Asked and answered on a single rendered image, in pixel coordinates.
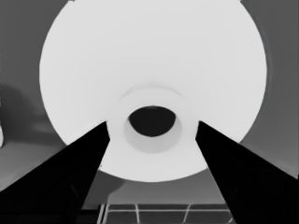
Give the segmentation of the large thick white disc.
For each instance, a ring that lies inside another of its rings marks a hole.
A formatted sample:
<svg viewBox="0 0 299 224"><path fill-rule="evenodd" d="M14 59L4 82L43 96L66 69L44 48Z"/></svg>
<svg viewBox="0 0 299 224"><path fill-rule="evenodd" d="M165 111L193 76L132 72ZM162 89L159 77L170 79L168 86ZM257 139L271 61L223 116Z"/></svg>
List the large thick white disc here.
<svg viewBox="0 0 299 224"><path fill-rule="evenodd" d="M43 104L62 140L106 124L100 170L150 183L205 171L200 122L243 140L266 80L263 41L241 0L68 2L39 65Z"/></svg>

